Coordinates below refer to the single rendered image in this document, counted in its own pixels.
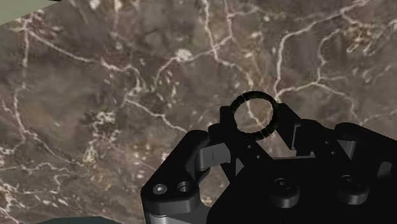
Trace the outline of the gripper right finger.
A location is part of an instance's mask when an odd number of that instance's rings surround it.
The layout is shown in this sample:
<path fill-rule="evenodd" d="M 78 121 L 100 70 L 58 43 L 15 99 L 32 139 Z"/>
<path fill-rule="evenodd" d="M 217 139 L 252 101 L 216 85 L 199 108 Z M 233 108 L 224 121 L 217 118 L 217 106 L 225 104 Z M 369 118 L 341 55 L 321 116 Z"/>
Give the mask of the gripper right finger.
<path fill-rule="evenodd" d="M 315 120 L 300 118 L 285 103 L 279 103 L 278 109 L 277 133 L 297 156 L 313 154 L 308 145 L 316 140 L 324 146 L 334 142 L 370 178 L 397 179 L 397 140 L 351 122 L 329 129 Z"/>

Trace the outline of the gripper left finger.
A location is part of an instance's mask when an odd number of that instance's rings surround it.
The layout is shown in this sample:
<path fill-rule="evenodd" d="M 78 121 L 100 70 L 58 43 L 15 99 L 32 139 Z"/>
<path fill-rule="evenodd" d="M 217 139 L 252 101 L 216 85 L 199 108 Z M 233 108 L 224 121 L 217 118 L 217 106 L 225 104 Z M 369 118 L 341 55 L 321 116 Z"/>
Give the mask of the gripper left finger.
<path fill-rule="evenodd" d="M 248 190 L 238 180 L 272 163 L 272 158 L 249 136 L 237 128 L 235 108 L 222 106 L 219 123 L 207 131 L 191 130 L 141 188 L 145 224 L 229 224 L 242 210 L 223 194 L 208 207 L 200 199 L 200 182 L 212 167 L 220 165 L 230 184 L 246 198 Z"/>

